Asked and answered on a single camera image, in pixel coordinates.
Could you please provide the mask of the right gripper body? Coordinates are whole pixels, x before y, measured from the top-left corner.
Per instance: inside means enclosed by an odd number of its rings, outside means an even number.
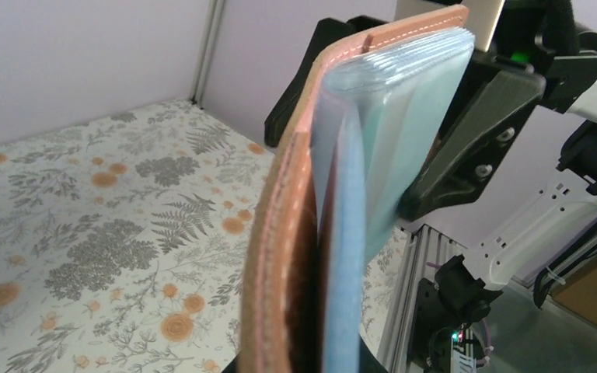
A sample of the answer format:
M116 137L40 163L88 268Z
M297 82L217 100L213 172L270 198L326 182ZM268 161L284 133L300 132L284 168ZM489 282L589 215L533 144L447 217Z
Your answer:
M506 1L488 51L463 78L463 110L489 103L567 111L597 80L597 32L570 1Z

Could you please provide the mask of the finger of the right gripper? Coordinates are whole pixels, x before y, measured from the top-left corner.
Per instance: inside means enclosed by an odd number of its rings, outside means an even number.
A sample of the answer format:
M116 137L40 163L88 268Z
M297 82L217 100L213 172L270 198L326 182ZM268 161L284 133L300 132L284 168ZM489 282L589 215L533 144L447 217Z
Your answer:
M532 65L474 52L438 132L435 153L405 191L397 214L416 221L476 201L541 100Z
M370 16L347 21L321 19L313 31L294 78L264 121L264 143L270 148L284 147L292 133L309 133L313 127L319 84L329 69L330 58L350 48L353 54L372 49L376 37L395 33L396 26Z

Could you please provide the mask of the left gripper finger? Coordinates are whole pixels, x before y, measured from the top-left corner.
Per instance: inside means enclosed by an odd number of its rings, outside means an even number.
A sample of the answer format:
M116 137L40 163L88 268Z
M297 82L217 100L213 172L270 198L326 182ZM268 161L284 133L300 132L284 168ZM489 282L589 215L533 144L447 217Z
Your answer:
M308 270L309 284L315 285L320 279L320 271L330 276L326 260L335 263L336 259L353 261L353 267L359 274L365 263L364 242L333 242L329 254L318 254L309 247L299 251L299 267ZM243 316L245 331L241 337L244 351L224 369L225 372L317 372L321 362L320 332L322 328L315 326L316 315L308 315L307 326L300 326L294 319L289 323L281 322L280 336L271 341L271 346L257 347L253 344L250 317Z

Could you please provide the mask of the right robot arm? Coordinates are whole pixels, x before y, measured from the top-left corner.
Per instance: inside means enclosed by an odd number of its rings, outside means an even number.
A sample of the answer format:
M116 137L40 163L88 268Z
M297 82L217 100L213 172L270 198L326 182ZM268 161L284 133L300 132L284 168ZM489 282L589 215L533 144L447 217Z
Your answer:
M519 270L597 214L597 33L569 1L402 1L318 22L269 114L276 148L247 252L240 372L473 372L455 348ZM576 113L557 172L476 245L413 276L389 360L359 333L367 263L397 220L476 201L537 106Z

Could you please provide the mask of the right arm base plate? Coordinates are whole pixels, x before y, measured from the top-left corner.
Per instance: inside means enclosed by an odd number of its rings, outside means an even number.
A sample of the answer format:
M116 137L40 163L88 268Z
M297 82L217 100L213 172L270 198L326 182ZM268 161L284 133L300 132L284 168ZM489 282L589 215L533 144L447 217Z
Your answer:
M435 283L418 282L407 360L424 372L476 372L487 362L486 345L440 302Z

